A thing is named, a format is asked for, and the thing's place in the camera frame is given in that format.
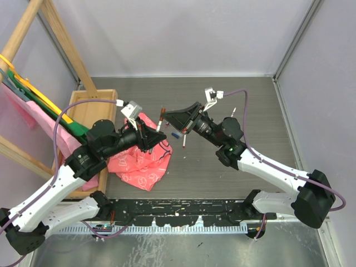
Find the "short white pen red tip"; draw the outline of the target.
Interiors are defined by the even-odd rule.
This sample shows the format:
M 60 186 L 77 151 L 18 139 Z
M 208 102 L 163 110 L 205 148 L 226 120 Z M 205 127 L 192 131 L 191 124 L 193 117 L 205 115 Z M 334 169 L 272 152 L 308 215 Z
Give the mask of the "short white pen red tip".
M 183 136 L 183 144 L 182 147 L 185 148 L 186 146 L 186 135 Z

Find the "white pen brown cap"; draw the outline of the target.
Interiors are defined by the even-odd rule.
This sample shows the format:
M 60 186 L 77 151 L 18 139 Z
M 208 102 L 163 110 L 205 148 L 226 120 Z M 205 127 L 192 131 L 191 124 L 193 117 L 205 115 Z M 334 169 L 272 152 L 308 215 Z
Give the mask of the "white pen brown cap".
M 161 125 L 162 125 L 162 120 L 160 120 L 157 124 L 157 128 L 156 128 L 156 131 L 159 132 L 160 131 L 160 128 L 161 128 Z

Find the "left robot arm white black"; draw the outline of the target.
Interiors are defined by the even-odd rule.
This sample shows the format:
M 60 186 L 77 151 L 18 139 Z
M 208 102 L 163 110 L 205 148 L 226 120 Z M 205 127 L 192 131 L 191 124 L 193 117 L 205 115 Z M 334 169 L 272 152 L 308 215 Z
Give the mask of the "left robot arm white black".
M 87 143 L 75 149 L 50 180 L 18 206 L 1 209 L 1 232 L 19 255 L 36 250 L 55 231 L 77 221 L 110 217 L 112 204 L 99 190 L 77 204 L 53 208 L 105 169 L 110 157 L 132 147 L 146 152 L 166 139 L 140 118 L 136 121 L 137 127 L 125 125 L 119 132 L 110 120 L 95 122 L 86 133 Z

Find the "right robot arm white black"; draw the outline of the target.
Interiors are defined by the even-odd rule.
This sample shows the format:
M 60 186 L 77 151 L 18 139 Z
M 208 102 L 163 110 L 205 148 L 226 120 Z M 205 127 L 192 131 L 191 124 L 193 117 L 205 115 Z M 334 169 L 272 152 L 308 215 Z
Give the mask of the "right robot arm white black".
M 181 133 L 194 131 L 218 147 L 215 154 L 224 166 L 258 176 L 282 190 L 252 191 L 244 205 L 248 218 L 257 219 L 270 212 L 288 214 L 318 229 L 332 210 L 335 193 L 323 172 L 294 169 L 249 147 L 241 140 L 244 133 L 236 118 L 225 117 L 216 124 L 198 102 L 182 110 L 166 111 L 162 118 Z

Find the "coral patterned cloth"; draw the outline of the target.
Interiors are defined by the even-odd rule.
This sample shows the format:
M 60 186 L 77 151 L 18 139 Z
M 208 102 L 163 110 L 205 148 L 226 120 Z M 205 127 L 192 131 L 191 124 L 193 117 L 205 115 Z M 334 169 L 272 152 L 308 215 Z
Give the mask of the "coral patterned cloth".
M 152 153 L 142 152 L 134 146 L 112 156 L 107 165 L 108 171 L 123 182 L 151 191 L 166 173 L 172 152 L 167 140 L 156 145 Z

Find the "green garment on hanger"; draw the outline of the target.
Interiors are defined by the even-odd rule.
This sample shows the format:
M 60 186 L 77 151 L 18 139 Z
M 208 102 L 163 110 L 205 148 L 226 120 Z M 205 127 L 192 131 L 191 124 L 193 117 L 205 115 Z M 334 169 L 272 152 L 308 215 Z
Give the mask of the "green garment on hanger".
M 14 76 L 14 73 L 9 70 L 7 72 L 9 79 L 17 87 L 17 91 L 23 93 L 29 100 L 34 101 L 39 107 L 53 120 L 57 120 L 58 114 L 52 111 L 36 94 L 30 91 L 27 87 L 24 87 Z M 68 123 L 63 115 L 60 120 L 60 125 L 63 126 L 74 138 L 76 138 L 81 144 L 87 142 L 86 132 L 88 128 L 76 121 Z

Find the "wooden rack base tray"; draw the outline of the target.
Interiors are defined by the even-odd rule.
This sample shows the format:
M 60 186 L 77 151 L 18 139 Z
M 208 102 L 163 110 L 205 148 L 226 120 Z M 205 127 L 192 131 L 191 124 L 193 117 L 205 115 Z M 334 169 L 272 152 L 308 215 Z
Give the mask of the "wooden rack base tray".
M 97 90 L 98 99 L 104 100 L 116 100 L 118 94 L 114 89 L 105 89 L 105 90 Z M 87 91 L 73 91 L 70 104 L 94 99 L 91 98 Z M 94 122 L 107 119 L 115 122 L 116 117 L 116 106 L 114 104 L 102 103 L 102 102 L 89 102 L 77 105 L 67 111 L 67 114 L 70 118 L 74 119 L 76 122 L 86 126 L 87 128 L 91 128 Z M 61 163 L 65 159 L 61 153 L 61 150 L 57 149 L 58 159 Z M 90 189 L 88 191 L 83 191 L 81 187 L 71 192 L 65 199 L 84 199 L 86 196 L 89 196 L 91 193 L 99 190 L 105 193 L 106 185 L 107 185 L 107 177 L 108 177 L 108 169 L 103 169 L 98 174 L 98 186 Z

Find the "yellow hanger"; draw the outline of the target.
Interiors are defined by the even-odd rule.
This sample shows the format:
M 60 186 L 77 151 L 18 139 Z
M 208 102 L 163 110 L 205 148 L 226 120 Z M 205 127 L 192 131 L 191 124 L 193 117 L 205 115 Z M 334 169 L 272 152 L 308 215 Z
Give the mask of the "yellow hanger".
M 5 63 L 9 66 L 9 70 L 11 70 L 14 73 L 15 78 L 24 85 L 24 87 L 27 87 L 30 91 L 32 91 L 34 94 L 36 94 L 52 111 L 54 111 L 56 114 L 60 114 L 62 111 L 60 108 L 58 108 L 51 100 L 49 100 L 42 92 L 40 92 L 38 89 L 36 89 L 34 86 L 31 85 L 28 79 L 24 80 L 15 70 L 15 67 L 13 64 L 10 63 L 9 60 L 7 60 L 3 55 L 1 55 L 1 59 L 5 61 Z

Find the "pink garment on hanger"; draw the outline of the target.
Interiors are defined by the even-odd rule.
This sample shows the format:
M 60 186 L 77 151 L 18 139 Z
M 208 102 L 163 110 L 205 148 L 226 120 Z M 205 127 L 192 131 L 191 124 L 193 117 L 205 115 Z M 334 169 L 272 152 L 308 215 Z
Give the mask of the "pink garment on hanger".
M 54 119 L 34 101 L 24 102 L 1 84 L 1 135 L 49 165 L 53 159 Z

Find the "aluminium corner profile left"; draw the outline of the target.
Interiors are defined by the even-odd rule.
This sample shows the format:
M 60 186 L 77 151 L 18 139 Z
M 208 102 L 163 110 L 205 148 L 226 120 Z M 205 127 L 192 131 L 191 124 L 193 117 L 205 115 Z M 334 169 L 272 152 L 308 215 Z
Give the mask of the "aluminium corner profile left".
M 71 73 L 76 83 L 75 91 L 78 91 L 81 88 L 81 79 L 77 73 L 78 64 L 76 62 L 78 53 L 54 2 L 42 1 L 37 16 Z

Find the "aluminium corner profile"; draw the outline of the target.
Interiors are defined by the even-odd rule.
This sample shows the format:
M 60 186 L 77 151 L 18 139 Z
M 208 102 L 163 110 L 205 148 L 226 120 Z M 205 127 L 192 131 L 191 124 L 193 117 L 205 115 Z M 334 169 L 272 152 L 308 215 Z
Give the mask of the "aluminium corner profile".
M 81 79 L 77 73 L 78 64 L 76 62 L 78 53 L 54 2 L 42 1 L 37 16 L 71 73 L 76 83 L 75 91 L 78 91 L 81 88 Z
M 293 36 L 293 39 L 292 39 L 290 45 L 288 46 L 288 49 L 286 50 L 286 52 L 283 56 L 281 63 L 279 64 L 279 66 L 273 76 L 273 80 L 275 82 L 277 82 L 279 80 L 279 78 L 281 77 L 281 75 L 284 72 L 288 62 L 290 61 L 294 51 L 296 50 L 299 43 L 303 39 L 304 35 L 306 34 L 309 26 L 311 25 L 314 17 L 318 13 L 318 10 L 320 9 L 320 7 L 322 6 L 323 3 L 324 3 L 323 0 L 313 0 L 311 2 L 311 4 L 310 4 L 306 14 L 304 15 L 296 33 Z

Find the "grey-blue hanger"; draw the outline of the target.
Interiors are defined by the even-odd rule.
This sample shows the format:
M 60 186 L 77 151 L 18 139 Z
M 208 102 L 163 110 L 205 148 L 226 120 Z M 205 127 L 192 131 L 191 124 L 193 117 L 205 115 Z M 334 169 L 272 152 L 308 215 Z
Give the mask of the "grey-blue hanger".
M 9 76 L 4 72 L 4 70 L 0 69 L 0 72 L 3 76 L 2 83 L 4 83 L 13 93 L 15 93 L 24 102 L 30 101 L 30 99 L 24 93 L 24 90 L 17 88 L 15 84 L 11 81 Z

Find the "aluminium corner profile right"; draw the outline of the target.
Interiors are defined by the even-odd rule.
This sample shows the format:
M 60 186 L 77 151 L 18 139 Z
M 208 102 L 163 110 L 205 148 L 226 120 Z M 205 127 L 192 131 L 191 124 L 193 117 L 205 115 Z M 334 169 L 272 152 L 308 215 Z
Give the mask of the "aluminium corner profile right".
M 324 3 L 323 0 L 313 0 L 311 2 L 311 4 L 310 4 L 306 14 L 304 15 L 296 33 L 293 36 L 293 39 L 292 39 L 290 45 L 288 46 L 288 49 L 286 50 L 286 52 L 283 56 L 281 63 L 279 64 L 279 66 L 273 76 L 273 80 L 275 82 L 277 82 L 279 80 L 279 78 L 281 77 L 281 75 L 284 72 L 288 62 L 290 61 L 294 51 L 296 50 L 299 43 L 303 39 L 304 35 L 306 34 L 309 26 L 311 25 L 314 17 L 318 13 L 318 10 L 320 9 L 320 7 L 322 6 L 323 3 Z

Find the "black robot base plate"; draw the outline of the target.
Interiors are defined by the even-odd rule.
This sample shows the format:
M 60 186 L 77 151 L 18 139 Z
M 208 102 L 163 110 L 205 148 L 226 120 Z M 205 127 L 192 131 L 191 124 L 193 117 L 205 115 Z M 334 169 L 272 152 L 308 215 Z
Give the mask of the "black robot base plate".
M 243 201 L 233 199 L 112 199 L 106 217 L 95 216 L 86 221 L 110 221 L 117 226 L 159 227 L 239 226 L 248 220 L 260 221 L 263 215 Z

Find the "wooden clothes rack frame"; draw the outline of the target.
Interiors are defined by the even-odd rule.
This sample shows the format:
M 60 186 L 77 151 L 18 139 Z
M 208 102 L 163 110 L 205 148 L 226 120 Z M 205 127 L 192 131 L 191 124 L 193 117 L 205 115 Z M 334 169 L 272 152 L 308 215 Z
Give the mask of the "wooden clothes rack frame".
M 4 59 L 1 59 L 1 69 L 4 71 L 8 70 L 38 11 L 42 11 L 51 30 L 54 32 L 59 44 L 69 59 L 70 64 L 74 68 L 80 81 L 83 83 L 89 97 L 98 98 L 97 88 L 92 82 L 78 50 L 75 48 L 75 45 L 52 1 L 36 0 L 29 2 L 24 14 L 1 52 L 1 55 L 4 56 Z M 28 168 L 45 180 L 48 180 L 52 176 L 52 170 L 50 168 L 4 137 L 1 137 L 1 154 Z

